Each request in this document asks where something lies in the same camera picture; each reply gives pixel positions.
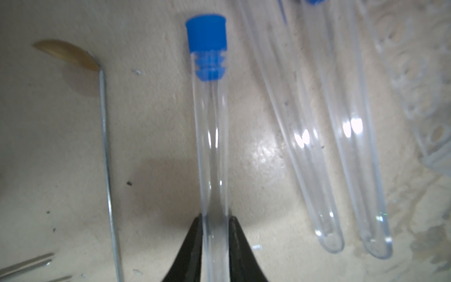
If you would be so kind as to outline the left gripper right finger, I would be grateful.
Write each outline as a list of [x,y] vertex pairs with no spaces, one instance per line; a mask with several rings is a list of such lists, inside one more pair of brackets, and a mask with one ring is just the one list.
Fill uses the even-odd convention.
[[229,265],[231,282],[268,282],[236,216],[229,218]]

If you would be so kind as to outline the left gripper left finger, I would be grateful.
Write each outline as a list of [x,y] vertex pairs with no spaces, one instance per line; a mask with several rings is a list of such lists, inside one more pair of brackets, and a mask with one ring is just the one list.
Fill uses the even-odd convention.
[[199,214],[192,222],[183,244],[162,282],[199,282],[202,272],[203,221]]

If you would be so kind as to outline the blue-capped test tube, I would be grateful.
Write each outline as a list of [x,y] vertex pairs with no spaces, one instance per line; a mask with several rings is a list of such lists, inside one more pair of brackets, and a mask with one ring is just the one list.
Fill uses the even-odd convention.
[[302,1],[359,234],[378,259],[393,254],[354,1]]
[[339,253],[344,237],[283,3],[237,4],[315,234],[326,251]]
[[193,84],[203,247],[208,282],[229,274],[229,81],[226,18],[186,21]]

